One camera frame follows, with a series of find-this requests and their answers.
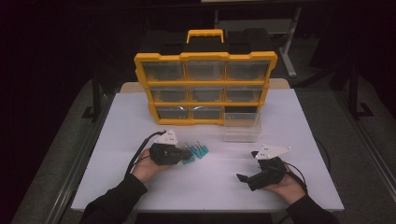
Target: person's left hand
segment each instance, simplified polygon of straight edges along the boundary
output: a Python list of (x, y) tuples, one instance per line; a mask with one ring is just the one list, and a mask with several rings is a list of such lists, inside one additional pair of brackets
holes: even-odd
[(143, 184), (147, 183), (152, 177), (162, 170), (168, 169), (170, 165), (157, 165), (149, 157), (149, 149), (144, 149), (137, 160), (139, 161), (134, 165), (134, 169), (131, 174), (136, 176)]

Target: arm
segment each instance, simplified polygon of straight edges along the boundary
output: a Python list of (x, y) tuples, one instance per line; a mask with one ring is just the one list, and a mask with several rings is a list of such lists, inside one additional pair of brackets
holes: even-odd
[(278, 184), (267, 186), (264, 189), (276, 193), (289, 205), (287, 212), (295, 224), (339, 223), (337, 217), (317, 205), (290, 175), (285, 175)]
[(130, 175), (127, 175), (114, 189), (100, 196), (85, 208), (80, 223), (122, 223), (131, 213), (140, 197), (147, 192), (144, 186), (152, 177), (169, 166), (159, 166), (148, 158), (145, 149)]

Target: dark background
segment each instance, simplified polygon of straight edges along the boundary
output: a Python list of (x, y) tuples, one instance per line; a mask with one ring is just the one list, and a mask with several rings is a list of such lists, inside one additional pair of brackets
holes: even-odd
[[(210, 8), (111, 14), (78, 10), (150, 6), (161, 1), (125, 2), (1, 1), (0, 223), (12, 219), (70, 105), (92, 74), (97, 74), (105, 92), (113, 92), (122, 83), (136, 80), (133, 57), (147, 29), (178, 31), (213, 25)], [(241, 19), (235, 11), (245, 19), (263, 15), (261, 7), (229, 7), (221, 15)], [(395, 14), (390, 0), (313, 4), (305, 6), (295, 36), (321, 37), (313, 66), (325, 69), (340, 58), (353, 58), (396, 117), (396, 61), (391, 55)]]

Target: white table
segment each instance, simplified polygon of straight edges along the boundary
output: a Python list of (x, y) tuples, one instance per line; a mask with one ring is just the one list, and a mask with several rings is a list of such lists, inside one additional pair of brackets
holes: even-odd
[(123, 179), (130, 159), (150, 134), (173, 129), (180, 145), (199, 141), (209, 153), (201, 160), (178, 164), (147, 184), (136, 212), (275, 212), (287, 205), (274, 193), (250, 191), (236, 174), (255, 175), (258, 162), (250, 151), (262, 144), (291, 147), (281, 157), (304, 174), (310, 196), (324, 209), (343, 210), (340, 197), (320, 156), (294, 90), (269, 90), (262, 109), (262, 135), (256, 143), (222, 141), (222, 126), (157, 125), (145, 93), (119, 93), (80, 183), (72, 209), (86, 205)]

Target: yellow handle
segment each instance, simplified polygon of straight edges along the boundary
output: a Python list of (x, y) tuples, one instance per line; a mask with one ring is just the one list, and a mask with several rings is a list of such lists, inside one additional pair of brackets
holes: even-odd
[(223, 32), (221, 29), (211, 29), (211, 30), (189, 30), (187, 34), (187, 43), (190, 42), (190, 37), (192, 36), (214, 36), (219, 35), (221, 38), (221, 43), (224, 43)]

